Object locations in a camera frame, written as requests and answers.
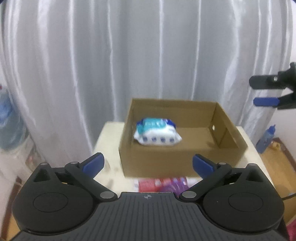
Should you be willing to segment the white small table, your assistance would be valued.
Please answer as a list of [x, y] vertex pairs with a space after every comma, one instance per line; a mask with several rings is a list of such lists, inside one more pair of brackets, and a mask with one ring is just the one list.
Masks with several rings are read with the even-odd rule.
[[105, 158], [105, 165], [102, 171], [94, 178], [97, 182], [114, 191], [117, 195], [121, 192], [138, 192], [136, 180], [143, 178], [168, 178], [168, 177], [189, 177], [190, 183], [201, 180], [194, 172], [192, 158], [177, 158], [176, 164], [185, 164], [175, 168], [172, 163], [165, 161], [163, 164], [154, 165], [153, 163], [137, 161], [140, 165], [136, 168], [136, 174], [125, 176], [119, 156], [119, 144], [124, 129], [123, 122], [108, 121], [104, 124], [99, 135], [93, 152], [101, 152]]

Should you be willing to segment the brown cardboard box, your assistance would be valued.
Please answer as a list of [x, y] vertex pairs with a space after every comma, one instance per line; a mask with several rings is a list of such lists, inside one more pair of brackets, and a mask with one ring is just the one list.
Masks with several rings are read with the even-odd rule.
[[[140, 145], [133, 135], [137, 122], [143, 118], [172, 120], [181, 142], [173, 146]], [[140, 167], [137, 161], [154, 165], [167, 161], [175, 168], [186, 169], [185, 164], [176, 164], [177, 158], [193, 158], [195, 154], [235, 166], [246, 149], [244, 138], [217, 102], [134, 98], [121, 136], [119, 155], [127, 177], [136, 174], [136, 168]]]

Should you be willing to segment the large blue water jug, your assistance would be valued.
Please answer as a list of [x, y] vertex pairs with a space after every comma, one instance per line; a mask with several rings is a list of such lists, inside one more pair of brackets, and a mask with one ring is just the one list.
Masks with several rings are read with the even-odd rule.
[[25, 123], [14, 107], [9, 91], [1, 85], [1, 149], [10, 151], [27, 137]]

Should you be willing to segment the blue wet wipes pack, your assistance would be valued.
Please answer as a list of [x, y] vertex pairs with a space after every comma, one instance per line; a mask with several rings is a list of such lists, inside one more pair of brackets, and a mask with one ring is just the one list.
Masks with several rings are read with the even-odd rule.
[[166, 118], [143, 118], [138, 121], [133, 138], [144, 146], [173, 146], [182, 140], [175, 123]]

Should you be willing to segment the blue spray bottle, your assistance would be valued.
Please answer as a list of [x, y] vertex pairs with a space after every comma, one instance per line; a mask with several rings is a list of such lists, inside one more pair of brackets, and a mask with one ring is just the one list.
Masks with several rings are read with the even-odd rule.
[[270, 126], [263, 134], [263, 136], [256, 143], [256, 150], [258, 153], [262, 154], [266, 148], [271, 144], [275, 134], [275, 125]]

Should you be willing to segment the purple air freshener jar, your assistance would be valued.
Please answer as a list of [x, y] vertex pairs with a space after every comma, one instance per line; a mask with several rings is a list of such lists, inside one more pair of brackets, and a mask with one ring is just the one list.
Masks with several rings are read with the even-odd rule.
[[180, 195], [187, 189], [189, 189], [189, 184], [185, 177], [169, 178], [165, 180], [162, 192], [171, 192]]

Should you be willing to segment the grey satin curtain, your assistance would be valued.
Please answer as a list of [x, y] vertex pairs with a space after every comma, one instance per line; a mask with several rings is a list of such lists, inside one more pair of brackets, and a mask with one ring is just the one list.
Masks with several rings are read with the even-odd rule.
[[132, 98], [218, 102], [257, 142], [253, 75], [290, 64], [293, 1], [3, 1], [1, 66], [41, 156], [82, 161]]

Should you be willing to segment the red toothpaste tube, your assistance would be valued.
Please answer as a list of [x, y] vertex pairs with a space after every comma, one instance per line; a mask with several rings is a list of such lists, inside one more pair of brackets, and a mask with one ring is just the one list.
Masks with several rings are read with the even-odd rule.
[[138, 192], [155, 193], [160, 192], [166, 185], [170, 184], [169, 178], [162, 179], [138, 179], [134, 181], [134, 188]]

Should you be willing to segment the small yellow floor object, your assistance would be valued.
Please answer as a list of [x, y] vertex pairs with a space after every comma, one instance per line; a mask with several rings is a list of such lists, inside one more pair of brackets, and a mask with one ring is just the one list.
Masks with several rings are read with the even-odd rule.
[[274, 150], [280, 150], [281, 149], [281, 144], [279, 142], [272, 141], [271, 142], [271, 148], [274, 149]]

